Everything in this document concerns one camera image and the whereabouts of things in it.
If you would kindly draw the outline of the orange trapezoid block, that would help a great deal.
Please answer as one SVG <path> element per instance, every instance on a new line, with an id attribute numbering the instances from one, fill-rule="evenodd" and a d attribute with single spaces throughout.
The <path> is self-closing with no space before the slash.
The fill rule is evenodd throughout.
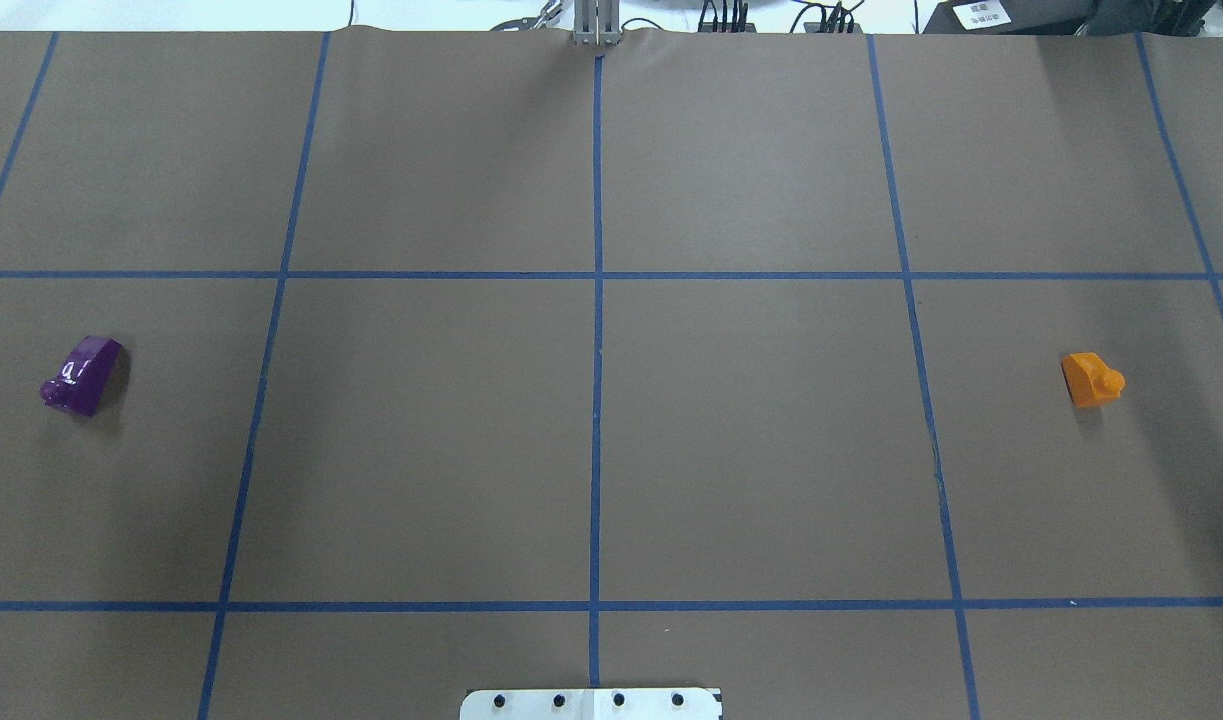
<path id="1" fill-rule="evenodd" d="M 1126 377 L 1106 364 L 1095 352 L 1064 354 L 1062 373 L 1068 395 L 1077 410 L 1115 402 L 1128 386 Z"/>

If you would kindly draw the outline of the purple trapezoid block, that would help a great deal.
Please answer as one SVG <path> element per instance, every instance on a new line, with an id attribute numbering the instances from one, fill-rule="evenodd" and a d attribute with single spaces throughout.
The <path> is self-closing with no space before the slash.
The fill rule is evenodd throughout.
<path id="1" fill-rule="evenodd" d="M 57 373 L 39 388 L 39 397 L 50 410 L 95 416 L 108 381 L 111 381 L 124 345 L 89 334 L 76 343 Z"/>

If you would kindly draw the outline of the aluminium frame post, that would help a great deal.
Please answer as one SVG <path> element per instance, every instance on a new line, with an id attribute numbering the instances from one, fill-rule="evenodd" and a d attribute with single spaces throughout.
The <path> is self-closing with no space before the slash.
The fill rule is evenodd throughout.
<path id="1" fill-rule="evenodd" d="M 620 44 L 621 2 L 619 0 L 576 0 L 574 9 L 574 44 L 576 46 L 614 46 Z"/>

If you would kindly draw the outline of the white pedestal base plate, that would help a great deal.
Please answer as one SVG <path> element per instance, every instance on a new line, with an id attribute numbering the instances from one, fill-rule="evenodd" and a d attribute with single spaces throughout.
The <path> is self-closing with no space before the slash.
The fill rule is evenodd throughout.
<path id="1" fill-rule="evenodd" d="M 701 687 L 497 689 L 466 694 L 460 719 L 722 719 L 722 691 Z"/>

